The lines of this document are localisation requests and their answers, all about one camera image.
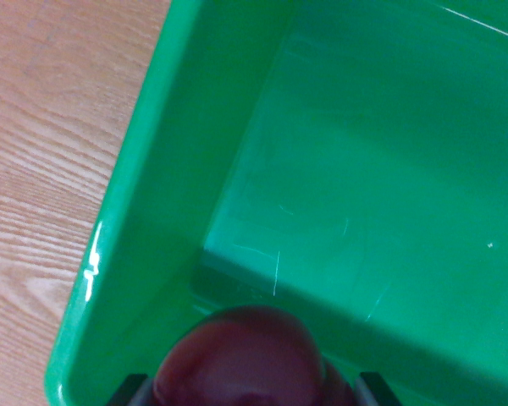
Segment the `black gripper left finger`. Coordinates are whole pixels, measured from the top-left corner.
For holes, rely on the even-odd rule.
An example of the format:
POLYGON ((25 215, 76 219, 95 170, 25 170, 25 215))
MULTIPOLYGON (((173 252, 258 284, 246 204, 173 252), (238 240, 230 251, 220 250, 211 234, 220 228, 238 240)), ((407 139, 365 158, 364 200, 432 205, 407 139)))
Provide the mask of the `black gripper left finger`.
POLYGON ((152 405, 152 378, 147 374, 130 374, 108 400, 108 406, 152 405))

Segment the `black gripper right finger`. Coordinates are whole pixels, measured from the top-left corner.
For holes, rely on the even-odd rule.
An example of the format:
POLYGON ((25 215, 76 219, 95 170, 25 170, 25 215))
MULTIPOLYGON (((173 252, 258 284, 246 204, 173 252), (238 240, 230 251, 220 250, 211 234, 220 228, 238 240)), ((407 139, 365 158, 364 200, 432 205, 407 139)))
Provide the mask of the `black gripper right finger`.
POLYGON ((378 372, 361 372, 355 380, 353 392, 358 406, 402 406, 378 372))

